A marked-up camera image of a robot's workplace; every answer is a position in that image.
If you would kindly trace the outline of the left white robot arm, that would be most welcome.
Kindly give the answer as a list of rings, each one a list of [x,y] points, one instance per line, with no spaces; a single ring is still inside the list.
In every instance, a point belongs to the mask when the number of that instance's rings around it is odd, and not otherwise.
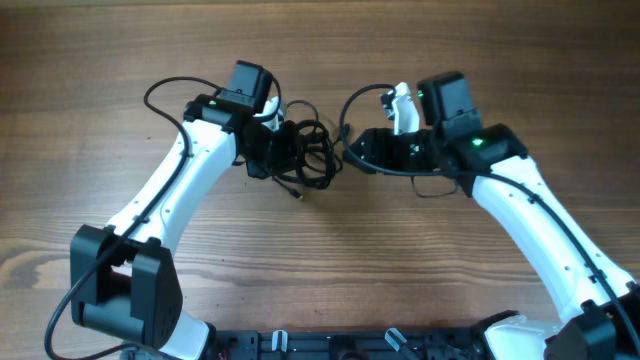
[[[282,127],[277,79],[236,62],[230,82],[189,102],[179,134],[135,198],[102,228],[72,239],[71,288],[61,301],[75,324],[121,339],[117,351],[165,359],[221,359],[215,327],[184,312],[174,255],[194,212],[239,158],[249,176],[275,178],[294,158]]]

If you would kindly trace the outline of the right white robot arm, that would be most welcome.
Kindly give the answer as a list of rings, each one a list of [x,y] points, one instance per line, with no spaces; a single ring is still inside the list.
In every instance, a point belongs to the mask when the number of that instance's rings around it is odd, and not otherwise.
[[[544,284],[557,323],[506,311],[477,327],[488,359],[635,359],[639,284],[594,244],[550,190],[515,133],[484,126],[465,76],[378,88],[388,128],[344,142],[369,173],[443,177],[486,210]]]

